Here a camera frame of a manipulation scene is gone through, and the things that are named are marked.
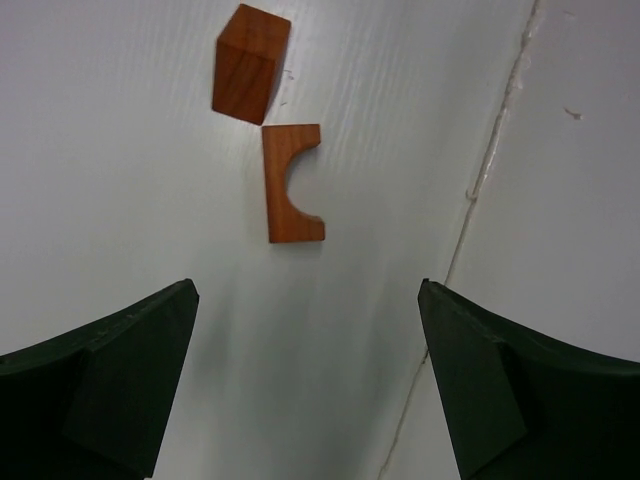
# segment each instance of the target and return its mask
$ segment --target wooden arch block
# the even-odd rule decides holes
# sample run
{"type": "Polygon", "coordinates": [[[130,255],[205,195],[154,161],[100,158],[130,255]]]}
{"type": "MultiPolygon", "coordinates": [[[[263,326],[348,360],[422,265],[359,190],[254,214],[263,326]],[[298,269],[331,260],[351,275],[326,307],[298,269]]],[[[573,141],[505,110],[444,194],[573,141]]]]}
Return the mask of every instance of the wooden arch block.
{"type": "Polygon", "coordinates": [[[324,222],[295,208],[287,195],[287,167],[299,153],[320,144],[320,125],[262,127],[269,242],[319,242],[324,222]]]}
{"type": "Polygon", "coordinates": [[[240,5],[216,44],[213,109],[262,125],[291,31],[291,22],[240,5]]]}

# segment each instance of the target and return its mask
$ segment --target wood grain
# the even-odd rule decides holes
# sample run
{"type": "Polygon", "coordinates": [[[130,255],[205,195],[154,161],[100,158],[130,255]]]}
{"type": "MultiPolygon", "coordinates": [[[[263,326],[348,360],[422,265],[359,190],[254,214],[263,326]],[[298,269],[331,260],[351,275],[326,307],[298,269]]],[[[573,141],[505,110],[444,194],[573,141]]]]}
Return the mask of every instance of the wood grain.
{"type": "Polygon", "coordinates": [[[216,43],[216,112],[262,125],[280,75],[291,22],[240,5],[216,43]]]}
{"type": "Polygon", "coordinates": [[[320,125],[262,127],[269,242],[324,240],[321,218],[302,213],[287,195],[286,173],[293,158],[320,144],[320,125]]]}

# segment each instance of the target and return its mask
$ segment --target white wall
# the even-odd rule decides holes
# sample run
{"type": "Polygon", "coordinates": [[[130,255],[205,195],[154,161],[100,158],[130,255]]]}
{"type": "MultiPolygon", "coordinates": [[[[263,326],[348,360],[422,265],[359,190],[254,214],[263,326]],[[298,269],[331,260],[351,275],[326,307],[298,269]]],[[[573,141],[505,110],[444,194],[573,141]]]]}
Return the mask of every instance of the white wall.
{"type": "MultiPolygon", "coordinates": [[[[450,287],[560,340],[640,361],[640,4],[559,0],[542,13],[450,287]]],[[[393,480],[459,478],[423,370],[393,480]]]]}
{"type": "Polygon", "coordinates": [[[322,245],[267,244],[259,130],[209,108],[235,2],[0,2],[0,352],[192,277],[155,478],[375,478],[530,1],[254,5],[294,24],[266,123],[322,124],[322,245]]]}

